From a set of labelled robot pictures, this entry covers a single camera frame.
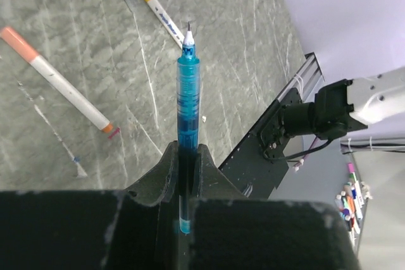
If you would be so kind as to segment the white marker with yellow end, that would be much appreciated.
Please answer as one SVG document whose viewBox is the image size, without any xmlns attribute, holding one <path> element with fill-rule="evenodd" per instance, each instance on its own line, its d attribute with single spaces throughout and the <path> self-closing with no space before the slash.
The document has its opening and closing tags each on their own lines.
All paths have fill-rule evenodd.
<svg viewBox="0 0 405 270">
<path fill-rule="evenodd" d="M 180 29 L 176 26 L 174 21 L 169 17 L 168 13 L 162 7 L 160 2 L 158 0 L 145 0 L 145 2 L 164 26 L 166 31 L 170 34 L 172 39 L 176 42 L 178 47 L 182 48 L 184 35 L 180 32 Z"/>
</svg>

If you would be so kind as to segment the white marker with red end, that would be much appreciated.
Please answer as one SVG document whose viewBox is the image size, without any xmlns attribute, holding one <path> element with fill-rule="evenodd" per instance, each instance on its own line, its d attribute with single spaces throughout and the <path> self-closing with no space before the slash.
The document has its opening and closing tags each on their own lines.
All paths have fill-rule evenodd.
<svg viewBox="0 0 405 270">
<path fill-rule="evenodd" d="M 97 129 L 104 133 L 113 131 L 113 124 L 110 120 L 88 101 L 82 93 L 38 53 L 18 32 L 11 27 L 4 27 L 1 30 L 1 38 Z"/>
</svg>

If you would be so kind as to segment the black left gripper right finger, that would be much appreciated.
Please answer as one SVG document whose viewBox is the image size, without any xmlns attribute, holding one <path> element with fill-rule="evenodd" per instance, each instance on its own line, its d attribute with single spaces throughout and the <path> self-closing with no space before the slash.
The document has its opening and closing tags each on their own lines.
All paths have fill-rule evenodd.
<svg viewBox="0 0 405 270">
<path fill-rule="evenodd" d="M 202 195 L 192 201 L 190 269 L 360 269 L 331 205 Z"/>
</svg>

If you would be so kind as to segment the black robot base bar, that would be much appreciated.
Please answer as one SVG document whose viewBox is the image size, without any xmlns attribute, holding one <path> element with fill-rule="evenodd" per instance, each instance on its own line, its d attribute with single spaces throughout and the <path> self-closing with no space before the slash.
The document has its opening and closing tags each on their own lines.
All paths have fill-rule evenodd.
<svg viewBox="0 0 405 270">
<path fill-rule="evenodd" d="M 222 162 L 219 170 L 251 199 L 268 199 L 289 170 L 281 160 L 289 139 L 282 135 L 279 114 L 288 105 L 302 102 L 296 88 L 274 100 Z"/>
</svg>

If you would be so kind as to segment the blue pen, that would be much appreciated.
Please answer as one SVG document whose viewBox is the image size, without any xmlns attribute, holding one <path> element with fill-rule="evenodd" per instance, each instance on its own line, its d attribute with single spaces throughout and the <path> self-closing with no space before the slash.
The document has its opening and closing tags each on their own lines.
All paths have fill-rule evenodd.
<svg viewBox="0 0 405 270">
<path fill-rule="evenodd" d="M 200 60 L 190 23 L 177 59 L 177 142 L 179 228 L 190 233 L 189 198 L 192 192 L 199 136 Z"/>
</svg>

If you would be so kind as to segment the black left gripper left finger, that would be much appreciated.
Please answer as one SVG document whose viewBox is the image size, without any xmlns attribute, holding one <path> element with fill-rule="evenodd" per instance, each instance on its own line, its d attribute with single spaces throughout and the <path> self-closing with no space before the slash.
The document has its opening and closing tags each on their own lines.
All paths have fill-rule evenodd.
<svg viewBox="0 0 405 270">
<path fill-rule="evenodd" d="M 2 269 L 174 269 L 177 143 L 124 190 L 1 192 Z"/>
</svg>

